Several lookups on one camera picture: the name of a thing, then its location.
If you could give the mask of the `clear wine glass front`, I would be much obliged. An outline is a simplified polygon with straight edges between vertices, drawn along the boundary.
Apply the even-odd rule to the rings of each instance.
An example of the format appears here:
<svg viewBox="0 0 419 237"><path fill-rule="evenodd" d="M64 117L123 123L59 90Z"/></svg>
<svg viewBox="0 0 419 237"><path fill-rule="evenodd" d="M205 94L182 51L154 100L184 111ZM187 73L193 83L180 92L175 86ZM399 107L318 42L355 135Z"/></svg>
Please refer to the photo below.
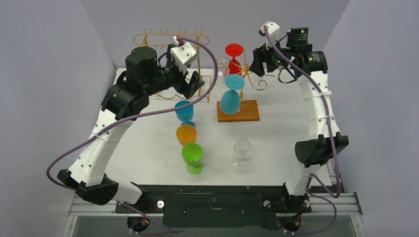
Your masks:
<svg viewBox="0 0 419 237"><path fill-rule="evenodd" d="M246 138L239 138L233 148L232 165L236 168L243 167L251 148L251 143Z"/></svg>

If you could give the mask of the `red plastic goblet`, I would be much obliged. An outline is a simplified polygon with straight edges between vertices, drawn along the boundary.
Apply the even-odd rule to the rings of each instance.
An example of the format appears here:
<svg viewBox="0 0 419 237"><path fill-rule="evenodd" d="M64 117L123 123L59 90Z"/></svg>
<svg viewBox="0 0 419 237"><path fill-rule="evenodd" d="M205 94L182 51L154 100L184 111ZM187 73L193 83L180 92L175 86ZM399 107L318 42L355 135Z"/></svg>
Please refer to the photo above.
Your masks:
<svg viewBox="0 0 419 237"><path fill-rule="evenodd" d="M231 43L226 46L225 52L228 56L231 57L228 64L230 74L238 74L241 76L241 63L237 60L237 57L244 53L243 47L238 43Z"/></svg>

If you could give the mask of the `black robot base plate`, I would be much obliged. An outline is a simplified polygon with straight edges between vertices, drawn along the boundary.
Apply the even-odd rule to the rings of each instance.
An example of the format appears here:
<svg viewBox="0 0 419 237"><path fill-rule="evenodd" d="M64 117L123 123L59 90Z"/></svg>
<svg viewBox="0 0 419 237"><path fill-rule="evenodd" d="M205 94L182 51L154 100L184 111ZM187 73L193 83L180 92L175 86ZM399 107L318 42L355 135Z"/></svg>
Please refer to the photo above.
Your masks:
<svg viewBox="0 0 419 237"><path fill-rule="evenodd" d="M292 196L285 186L141 185L143 195L133 207L162 214L175 228L260 226L274 228L277 215L292 218L311 212L308 195Z"/></svg>

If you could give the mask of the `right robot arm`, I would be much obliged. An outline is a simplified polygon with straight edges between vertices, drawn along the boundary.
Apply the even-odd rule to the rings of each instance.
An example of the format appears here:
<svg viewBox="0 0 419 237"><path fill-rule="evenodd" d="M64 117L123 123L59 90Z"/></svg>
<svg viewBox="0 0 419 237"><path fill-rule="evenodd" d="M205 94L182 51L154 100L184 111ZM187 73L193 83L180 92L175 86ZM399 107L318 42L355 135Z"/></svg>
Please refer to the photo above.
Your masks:
<svg viewBox="0 0 419 237"><path fill-rule="evenodd" d="M259 34L265 44L253 50L249 71L258 77L280 69L293 70L291 76L301 88L308 114L308 140L294 146L297 166L285 183L288 192L279 196L279 206L291 211L298 205L298 197L307 193L312 179L319 181L318 170L329 160L334 161L335 177L339 179L337 154L346 148L349 139L342 135L336 123L328 85L328 64L323 51L314 51L308 42L308 28L287 31L286 47L280 44L280 26L264 23Z"/></svg>

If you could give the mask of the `clear glass tumbler goblet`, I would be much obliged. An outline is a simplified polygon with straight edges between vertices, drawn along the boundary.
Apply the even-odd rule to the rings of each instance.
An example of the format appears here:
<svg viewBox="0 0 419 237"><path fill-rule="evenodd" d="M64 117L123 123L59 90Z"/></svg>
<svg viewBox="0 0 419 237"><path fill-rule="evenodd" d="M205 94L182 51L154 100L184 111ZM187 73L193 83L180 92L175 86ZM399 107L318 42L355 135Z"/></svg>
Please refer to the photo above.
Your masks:
<svg viewBox="0 0 419 237"><path fill-rule="evenodd" d="M225 57L219 57L216 59L218 76L215 86L225 87L225 78L230 74L229 60Z"/></svg>

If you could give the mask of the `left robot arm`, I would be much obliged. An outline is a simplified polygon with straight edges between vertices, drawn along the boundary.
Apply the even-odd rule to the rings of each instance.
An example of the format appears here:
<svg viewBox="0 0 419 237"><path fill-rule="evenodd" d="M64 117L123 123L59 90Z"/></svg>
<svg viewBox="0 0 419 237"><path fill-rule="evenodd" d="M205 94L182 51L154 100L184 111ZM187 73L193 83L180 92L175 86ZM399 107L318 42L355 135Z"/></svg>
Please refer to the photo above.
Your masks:
<svg viewBox="0 0 419 237"><path fill-rule="evenodd" d="M161 57L151 47L141 46L131 51L125 60L126 70L107 90L101 103L89 144L83 146L68 169L59 171L58 180L75 189L83 200L97 205L122 201L134 212L146 209L147 198L140 188L111 180L105 169L135 116L149 105L150 96L174 88L189 99L204 85L198 72L186 80L188 68L199 56L191 44L170 44L164 56L167 62L161 65Z"/></svg>

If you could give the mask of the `teal plastic goblet front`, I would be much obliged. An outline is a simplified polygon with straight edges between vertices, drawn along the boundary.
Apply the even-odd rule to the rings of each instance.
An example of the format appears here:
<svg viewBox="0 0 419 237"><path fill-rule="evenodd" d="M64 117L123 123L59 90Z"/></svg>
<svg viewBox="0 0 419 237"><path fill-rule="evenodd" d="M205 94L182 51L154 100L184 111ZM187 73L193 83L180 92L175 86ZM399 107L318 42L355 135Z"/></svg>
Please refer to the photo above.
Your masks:
<svg viewBox="0 0 419 237"><path fill-rule="evenodd" d="M225 78L228 90L222 95L220 109L228 115L236 114L240 108L241 97L238 93L245 86L244 78L239 74L231 74Z"/></svg>

